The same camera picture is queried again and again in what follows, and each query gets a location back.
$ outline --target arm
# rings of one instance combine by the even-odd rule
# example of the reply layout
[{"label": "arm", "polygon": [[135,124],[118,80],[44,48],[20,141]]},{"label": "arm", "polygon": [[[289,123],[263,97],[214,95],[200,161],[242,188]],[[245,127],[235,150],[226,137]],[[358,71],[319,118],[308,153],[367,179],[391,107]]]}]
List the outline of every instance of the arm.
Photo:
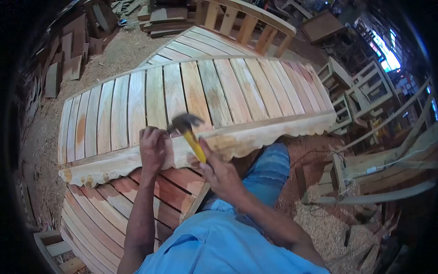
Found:
[{"label": "arm", "polygon": [[141,171],[140,186],[126,227],[124,255],[117,273],[134,273],[145,257],[154,252],[154,187],[157,174],[166,157],[166,131],[147,127],[140,131]]},{"label": "arm", "polygon": [[205,140],[201,139],[200,144],[208,162],[200,164],[200,167],[219,198],[250,216],[276,246],[284,247],[317,266],[326,267],[310,236],[293,219],[260,202],[245,188],[232,164],[222,162]]}]

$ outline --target hammer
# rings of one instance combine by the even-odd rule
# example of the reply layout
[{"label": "hammer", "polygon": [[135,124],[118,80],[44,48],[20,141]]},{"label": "hammer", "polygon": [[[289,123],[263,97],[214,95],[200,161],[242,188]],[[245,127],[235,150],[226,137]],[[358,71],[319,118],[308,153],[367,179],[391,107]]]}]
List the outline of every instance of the hammer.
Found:
[{"label": "hammer", "polygon": [[202,151],[201,146],[199,145],[199,141],[192,130],[192,125],[198,127],[200,124],[203,123],[204,120],[202,120],[201,118],[193,114],[184,113],[177,115],[172,119],[172,124],[167,127],[167,132],[169,132],[170,134],[178,130],[183,135],[184,139],[186,139],[190,147],[193,149],[199,161],[205,164],[207,162],[207,158],[205,157],[205,154]]}]

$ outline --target blue shirt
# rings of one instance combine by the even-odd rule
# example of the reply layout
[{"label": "blue shirt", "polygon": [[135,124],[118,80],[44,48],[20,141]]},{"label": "blue shirt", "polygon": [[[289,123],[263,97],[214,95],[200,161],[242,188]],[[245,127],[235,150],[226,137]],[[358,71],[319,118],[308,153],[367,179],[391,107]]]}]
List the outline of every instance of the blue shirt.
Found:
[{"label": "blue shirt", "polygon": [[207,210],[183,222],[136,274],[143,273],[324,273],[285,248],[269,243],[254,227],[227,212]]}]

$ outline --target wooden railing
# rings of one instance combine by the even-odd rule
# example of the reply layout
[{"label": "wooden railing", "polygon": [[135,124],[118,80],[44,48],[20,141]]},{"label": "wooden railing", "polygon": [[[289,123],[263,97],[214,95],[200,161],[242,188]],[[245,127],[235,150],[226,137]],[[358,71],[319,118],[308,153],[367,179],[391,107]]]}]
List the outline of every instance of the wooden railing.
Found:
[{"label": "wooden railing", "polygon": [[254,47],[254,50],[261,55],[264,55],[268,51],[269,45],[274,40],[278,31],[280,31],[286,36],[274,56],[277,58],[281,57],[297,32],[292,25],[279,17],[260,9],[255,5],[240,0],[198,0],[195,24],[203,25],[207,29],[215,31],[218,11],[221,8],[220,6],[226,6],[226,11],[223,16],[219,33],[227,37],[230,37],[237,13],[239,11],[245,13],[244,21],[236,37],[236,41],[243,46],[247,46],[259,20],[267,24]]}]

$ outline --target blue jeans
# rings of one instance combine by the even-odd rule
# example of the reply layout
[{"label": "blue jeans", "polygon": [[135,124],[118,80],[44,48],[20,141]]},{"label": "blue jeans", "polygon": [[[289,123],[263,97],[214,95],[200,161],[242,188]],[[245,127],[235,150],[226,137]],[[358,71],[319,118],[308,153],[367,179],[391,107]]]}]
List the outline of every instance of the blue jeans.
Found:
[{"label": "blue jeans", "polygon": [[[290,159],[287,147],[281,143],[268,146],[260,158],[250,168],[243,179],[244,186],[262,203],[274,207],[283,186],[289,177]],[[253,226],[261,231],[246,215],[236,212],[235,208],[213,196],[202,210],[219,210],[236,215],[240,222]]]}]

